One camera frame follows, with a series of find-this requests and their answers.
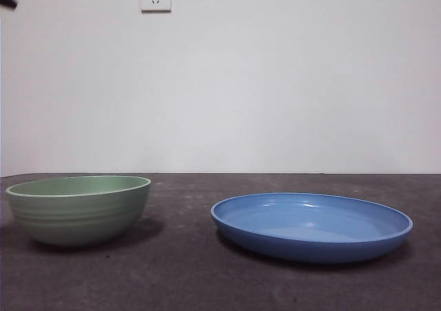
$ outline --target plate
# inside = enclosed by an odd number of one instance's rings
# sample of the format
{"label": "plate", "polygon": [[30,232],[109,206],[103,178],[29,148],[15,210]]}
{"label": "plate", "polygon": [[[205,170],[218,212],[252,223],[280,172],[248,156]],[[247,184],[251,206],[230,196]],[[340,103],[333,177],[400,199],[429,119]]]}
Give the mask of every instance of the plate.
{"label": "plate", "polygon": [[413,223],[393,208],[349,197],[280,192],[232,197],[212,207],[219,231],[271,257],[349,263],[397,248]]}

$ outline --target bowl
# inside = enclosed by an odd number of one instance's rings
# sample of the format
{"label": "bowl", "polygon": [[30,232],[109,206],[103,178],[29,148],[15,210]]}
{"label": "bowl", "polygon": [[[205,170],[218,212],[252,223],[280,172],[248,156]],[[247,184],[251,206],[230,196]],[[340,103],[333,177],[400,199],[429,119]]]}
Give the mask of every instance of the bowl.
{"label": "bowl", "polygon": [[323,194],[251,194],[215,204],[219,231],[249,250],[308,263],[351,263],[396,249],[413,223],[378,203]]}
{"label": "bowl", "polygon": [[121,175],[44,179],[6,190],[15,220],[37,241],[86,246],[125,232],[141,216],[150,180]]}

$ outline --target gray carpet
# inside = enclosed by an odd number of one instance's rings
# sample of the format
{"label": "gray carpet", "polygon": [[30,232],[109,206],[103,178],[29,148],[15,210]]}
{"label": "gray carpet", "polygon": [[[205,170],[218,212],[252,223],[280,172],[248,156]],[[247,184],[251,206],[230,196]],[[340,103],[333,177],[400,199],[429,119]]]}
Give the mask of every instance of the gray carpet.
{"label": "gray carpet", "polygon": [[[143,218],[84,250],[33,241],[5,198],[9,185],[62,175],[1,180],[2,311],[441,310],[441,175],[134,174],[153,180]],[[391,254],[347,265],[260,256],[216,232],[217,201],[280,191],[375,201],[414,229]]]}

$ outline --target bowl rim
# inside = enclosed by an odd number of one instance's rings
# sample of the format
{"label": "bowl rim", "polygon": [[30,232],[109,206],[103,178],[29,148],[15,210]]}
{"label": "bowl rim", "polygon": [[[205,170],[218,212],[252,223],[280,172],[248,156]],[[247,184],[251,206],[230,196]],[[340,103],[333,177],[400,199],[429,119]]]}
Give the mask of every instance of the bowl rim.
{"label": "bowl rim", "polygon": [[[75,178],[96,178],[96,177],[129,177],[129,178],[138,178],[143,179],[145,183],[142,185],[136,185],[131,188],[124,188],[124,189],[118,189],[118,190],[110,190],[107,192],[89,192],[89,193],[83,193],[83,194],[49,194],[49,195],[36,195],[36,194],[21,194],[19,192],[13,192],[11,191],[12,188],[15,188],[20,185],[26,185],[29,183],[35,183],[40,181],[51,181],[51,180],[63,180],[63,179],[75,179]],[[47,178],[47,179],[38,179],[38,180],[32,180],[32,181],[26,181],[22,183],[17,183],[15,185],[12,185],[6,189],[6,194],[17,196],[17,197],[32,197],[32,198],[55,198],[55,197],[87,197],[87,196],[96,196],[96,195],[105,195],[105,194],[115,194],[117,192],[127,192],[130,190],[136,190],[140,188],[147,187],[149,184],[152,183],[152,180],[145,178],[145,177],[138,177],[134,175],[117,175],[117,174],[104,174],[104,175],[78,175],[74,177],[55,177],[55,178]]]}
{"label": "bowl rim", "polygon": [[[372,239],[360,239],[357,241],[326,241],[326,240],[316,240],[316,239],[298,239],[298,238],[294,238],[294,237],[285,237],[285,236],[281,236],[281,235],[277,235],[277,234],[264,234],[262,232],[258,232],[257,230],[246,230],[238,225],[232,225],[228,222],[226,222],[225,220],[223,220],[222,218],[220,218],[216,213],[215,210],[218,206],[220,206],[223,203],[226,203],[228,201],[233,201],[234,199],[239,199],[242,197],[251,197],[251,196],[256,196],[256,195],[275,195],[275,194],[294,194],[294,195],[320,195],[320,196],[324,196],[324,197],[338,197],[341,199],[349,199],[352,201],[359,201],[359,202],[365,202],[365,203],[370,203],[376,206],[380,206],[382,208],[386,208],[389,210],[392,210],[394,212],[397,212],[398,214],[402,215],[406,220],[407,220],[407,227],[397,233],[394,234],[388,234],[388,235],[383,235],[381,237],[378,238],[372,238]],[[407,233],[409,233],[412,228],[413,228],[413,221],[412,219],[405,213],[395,209],[395,208],[391,208],[390,206],[387,205],[382,205],[376,202],[372,202],[372,201],[366,201],[364,199],[355,199],[353,197],[345,197],[345,196],[338,196],[338,195],[330,195],[330,194],[320,194],[320,193],[313,193],[313,192],[261,192],[261,193],[257,193],[257,194],[245,194],[245,195],[239,195],[239,196],[235,196],[235,197],[229,197],[228,199],[224,199],[222,201],[219,201],[217,203],[215,203],[211,210],[211,215],[213,217],[213,219],[219,223],[222,223],[223,225],[226,225],[228,227],[231,227],[235,230],[240,230],[241,232],[246,232],[249,234],[256,234],[262,237],[269,237],[269,238],[273,238],[273,239],[284,239],[284,240],[289,240],[289,241],[300,241],[300,242],[308,242],[308,243],[368,243],[368,242],[376,242],[376,241],[384,241],[384,240],[389,240],[389,239],[394,239],[396,237],[401,237],[403,235],[406,235]]]}

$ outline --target green bowl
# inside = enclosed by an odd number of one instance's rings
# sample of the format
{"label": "green bowl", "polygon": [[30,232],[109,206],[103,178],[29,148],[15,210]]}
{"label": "green bowl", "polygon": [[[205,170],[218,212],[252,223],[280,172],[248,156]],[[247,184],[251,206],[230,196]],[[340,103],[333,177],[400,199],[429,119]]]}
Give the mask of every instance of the green bowl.
{"label": "green bowl", "polygon": [[141,216],[150,180],[120,175],[55,178],[6,190],[15,220],[34,239],[85,246],[126,231]]}

